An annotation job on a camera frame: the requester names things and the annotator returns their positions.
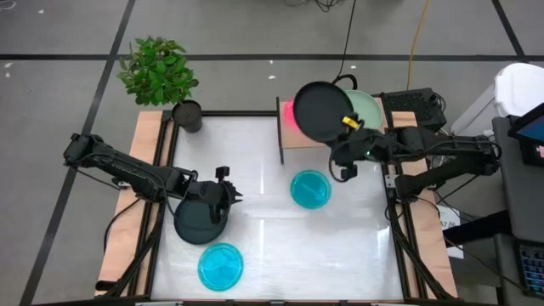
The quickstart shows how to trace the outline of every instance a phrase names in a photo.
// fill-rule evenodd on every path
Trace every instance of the yellow tape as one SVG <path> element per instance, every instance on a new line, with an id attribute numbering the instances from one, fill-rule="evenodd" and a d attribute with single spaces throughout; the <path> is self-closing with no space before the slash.
<path id="1" fill-rule="evenodd" d="M 357 123 L 357 121 L 351 119 L 350 117 L 348 116 L 345 116 L 343 119 L 342 119 L 342 123 L 349 126 L 350 128 L 353 128 L 353 129 L 357 129 L 359 128 L 359 123 Z"/>

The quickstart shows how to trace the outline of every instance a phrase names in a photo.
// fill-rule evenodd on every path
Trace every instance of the blue petri dish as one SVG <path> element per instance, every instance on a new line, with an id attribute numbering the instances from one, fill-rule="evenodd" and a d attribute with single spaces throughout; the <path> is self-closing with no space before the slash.
<path id="1" fill-rule="evenodd" d="M 206 288 L 221 292 L 234 286 L 244 270 L 240 251 L 229 243 L 210 246 L 198 262 L 198 277 Z"/>
<path id="2" fill-rule="evenodd" d="M 293 178 L 291 196 L 301 207 L 317 209 L 323 207 L 331 198 L 331 184 L 322 173 L 305 170 Z"/>

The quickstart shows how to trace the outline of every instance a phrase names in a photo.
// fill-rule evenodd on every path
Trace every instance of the wooden table frame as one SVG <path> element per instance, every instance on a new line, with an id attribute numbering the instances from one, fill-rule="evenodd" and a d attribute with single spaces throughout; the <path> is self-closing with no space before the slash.
<path id="1" fill-rule="evenodd" d="M 281 118 L 280 102 L 277 102 L 276 111 L 209 111 L 204 115 L 208 116 L 277 116 Z M 177 138 L 177 129 L 174 130 L 173 123 L 166 120 L 169 117 L 169 111 L 142 111 L 139 114 L 138 123 L 133 136 L 133 143 L 130 150 L 130 155 L 139 158 L 145 162 L 158 165 L 170 165 L 173 159 L 173 150 L 175 147 L 175 140 Z M 394 112 L 392 113 L 393 123 L 396 127 L 402 126 L 416 126 L 416 118 L 411 112 Z M 161 139 L 161 127 L 163 129 L 163 139 Z M 279 120 L 278 128 L 283 128 L 283 122 Z M 387 126 L 387 121 L 383 120 L 381 129 Z M 157 145 L 162 141 L 164 144 L 159 150 L 156 149 Z M 286 140 L 279 134 L 280 152 L 284 147 L 281 145 L 286 144 Z M 401 165 L 402 172 L 404 174 L 418 174 L 427 171 L 427 164 L 424 160 L 415 162 L 404 162 Z M 389 167 L 389 173 L 395 173 L 394 167 Z M 434 203 L 434 197 L 432 191 L 424 190 L 420 197 Z M 134 193 L 132 190 L 122 190 L 117 201 L 116 213 L 121 211 L 134 199 Z M 102 269 L 99 274 L 99 280 L 101 281 L 117 281 L 126 267 L 133 260 L 137 250 L 137 246 L 141 245 L 141 241 L 144 240 L 142 231 L 147 235 L 155 222 L 158 212 L 158 205 L 147 203 L 132 208 L 126 214 L 121 216 L 112 226 L 110 236 L 108 239 L 108 248 L 106 250 Z M 401 222 L 403 230 L 407 230 L 406 233 L 410 233 L 411 226 L 413 226 L 413 237 L 416 241 L 412 241 L 419 251 L 422 261 L 427 265 L 428 269 L 432 272 L 436 280 L 444 287 L 444 289 L 451 295 L 456 296 L 456 287 L 451 273 L 450 261 L 448 259 L 447 251 L 445 248 L 444 239 L 442 236 L 442 229 L 440 226 L 439 217 L 436 210 L 430 207 L 428 203 L 423 201 L 417 201 L 411 203 L 410 214 L 408 219 L 404 219 Z M 411 226 L 406 226 L 406 220 L 410 222 Z M 125 290 L 123 295 L 149 295 L 152 286 L 152 277 L 149 275 L 153 273 L 153 266 L 155 264 L 153 258 L 153 252 L 146 256 L 146 259 L 142 263 L 139 272 L 137 273 L 137 282 L 133 281 L 130 294 Z M 399 260 L 405 265 L 405 280 L 407 281 L 407 287 L 403 290 L 405 298 L 425 298 L 421 296 L 421 286 L 418 286 L 417 272 L 414 270 L 410 259 L 405 255 L 404 260 Z M 432 293 L 427 290 L 429 298 L 433 298 Z M 96 294 L 102 294 L 104 292 L 97 291 Z"/>

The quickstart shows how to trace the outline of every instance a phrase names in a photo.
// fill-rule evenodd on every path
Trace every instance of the potted plant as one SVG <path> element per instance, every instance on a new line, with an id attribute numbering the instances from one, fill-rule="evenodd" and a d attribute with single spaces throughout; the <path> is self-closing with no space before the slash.
<path id="1" fill-rule="evenodd" d="M 127 94 L 136 94 L 137 105 L 175 104 L 173 120 L 185 131 L 193 133 L 202 126 L 201 107 L 190 90 L 198 85 L 194 72 L 187 68 L 185 50 L 174 40 L 161 37 L 136 39 L 139 50 L 119 59 L 122 71 L 117 77 L 125 84 Z"/>

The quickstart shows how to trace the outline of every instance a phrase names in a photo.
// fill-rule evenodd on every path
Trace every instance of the yellow cable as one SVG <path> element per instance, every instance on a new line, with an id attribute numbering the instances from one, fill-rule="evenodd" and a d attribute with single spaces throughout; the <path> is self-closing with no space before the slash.
<path id="1" fill-rule="evenodd" d="M 416 35 L 414 36 L 414 40 L 411 43 L 410 61 L 408 62 L 408 82 L 406 83 L 406 90 L 410 89 L 411 62 L 414 58 L 414 51 L 416 50 L 416 44 L 417 44 L 417 38 L 419 37 L 419 31 L 422 29 L 423 21 L 425 20 L 425 14 L 427 13 L 428 4 L 430 2 L 431 2 L 430 0 L 425 1 L 425 7 L 423 8 L 422 18 L 419 20 L 419 24 L 417 25 Z"/>

